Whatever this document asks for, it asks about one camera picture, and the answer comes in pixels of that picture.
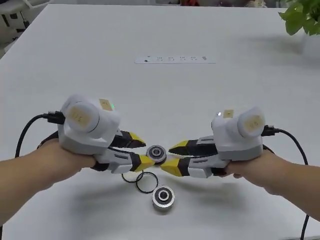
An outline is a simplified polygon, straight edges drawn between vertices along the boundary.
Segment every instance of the power strip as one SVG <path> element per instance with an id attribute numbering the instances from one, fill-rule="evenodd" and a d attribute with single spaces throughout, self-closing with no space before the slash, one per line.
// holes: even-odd
<path id="1" fill-rule="evenodd" d="M 142 56 L 135 59 L 136 64 L 215 64 L 210 56 Z"/>

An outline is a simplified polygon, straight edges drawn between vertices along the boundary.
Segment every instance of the metal bearing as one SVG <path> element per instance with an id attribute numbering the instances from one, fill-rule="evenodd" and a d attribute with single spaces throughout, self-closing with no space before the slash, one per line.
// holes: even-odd
<path id="1" fill-rule="evenodd" d="M 146 155 L 154 161 L 154 165 L 161 165 L 167 159 L 166 150 L 160 145 L 152 145 L 146 150 Z"/>
<path id="2" fill-rule="evenodd" d="M 158 186 L 152 192 L 152 204 L 155 209 L 162 212 L 172 208 L 175 198 L 174 191 L 168 186 Z"/>

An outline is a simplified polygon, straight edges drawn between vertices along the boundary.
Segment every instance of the black rubber o-ring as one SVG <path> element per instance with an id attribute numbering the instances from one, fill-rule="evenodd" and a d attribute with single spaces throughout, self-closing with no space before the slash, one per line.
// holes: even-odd
<path id="1" fill-rule="evenodd" d="M 121 174 L 121 177 L 122 177 L 122 179 L 123 179 L 125 182 L 127 182 L 127 183 L 129 183 L 129 184 L 134 184 L 134 183 L 139 182 L 139 181 L 143 178 L 144 172 L 145 172 L 145 171 L 142 170 L 142 172 L 138 175 L 138 177 L 137 177 L 136 180 L 134 180 L 134 181 L 129 181 L 129 180 L 127 180 L 127 179 L 125 178 L 125 176 L 124 176 L 123 173 Z"/>
<path id="2" fill-rule="evenodd" d="M 156 186 L 154 189 L 152 189 L 151 191 L 143 191 L 139 185 L 138 185 L 138 182 L 142 179 L 142 177 L 147 174 L 147 175 L 151 175 L 151 176 L 154 176 L 155 180 L 156 180 Z M 158 186 L 159 186 L 159 179 L 157 177 L 157 175 L 155 175 L 153 172 L 150 172 L 150 171 L 145 171 L 145 172 L 142 172 L 140 173 L 136 179 L 138 179 L 140 177 L 140 175 L 142 176 L 138 181 L 135 182 L 135 186 L 136 188 L 139 190 L 139 192 L 143 193 L 143 194 L 151 194 Z"/>

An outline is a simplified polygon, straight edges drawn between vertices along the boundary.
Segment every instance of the yellow label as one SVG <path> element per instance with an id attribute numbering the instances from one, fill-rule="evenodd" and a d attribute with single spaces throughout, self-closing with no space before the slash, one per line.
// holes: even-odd
<path id="1" fill-rule="evenodd" d="M 244 127 L 249 133 L 261 128 L 263 125 L 264 121 L 259 115 L 253 115 L 244 121 Z"/>
<path id="2" fill-rule="evenodd" d="M 224 110 L 224 112 L 223 112 L 224 119 L 232 119 L 233 117 L 234 117 L 234 111 L 232 109 Z"/>
<path id="3" fill-rule="evenodd" d="M 90 116 L 76 106 L 71 108 L 68 113 L 68 117 L 83 128 L 85 128 L 90 122 Z"/>
<path id="4" fill-rule="evenodd" d="M 100 101 L 100 105 L 101 105 L 103 110 L 107 110 L 107 111 L 112 111 L 113 110 L 110 102 L 107 99 L 100 98 L 99 101 Z"/>

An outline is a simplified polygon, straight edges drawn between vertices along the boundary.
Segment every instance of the white tabletop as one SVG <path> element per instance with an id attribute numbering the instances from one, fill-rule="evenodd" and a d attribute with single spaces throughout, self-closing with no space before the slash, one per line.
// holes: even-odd
<path id="1" fill-rule="evenodd" d="M 268 124 L 301 142 L 319 165 L 319 63 L 299 55 L 278 9 L 49 5 L 0 61 L 0 158 L 14 155 L 34 115 L 59 110 L 73 93 L 108 97 L 121 129 L 169 148 L 211 134 L 224 108 L 260 106 Z M 216 64 L 135 64 L 140 56 L 213 56 Z M 22 154 L 56 130 L 39 120 Z M 265 139 L 303 163 L 286 136 Z M 177 178 L 152 168 L 176 194 L 157 214 L 151 195 L 120 175 L 81 171 L 37 194 L 4 225 L 4 240 L 277 240 L 299 236 L 304 214 L 243 179 Z M 320 234 L 311 220 L 307 236 Z"/>

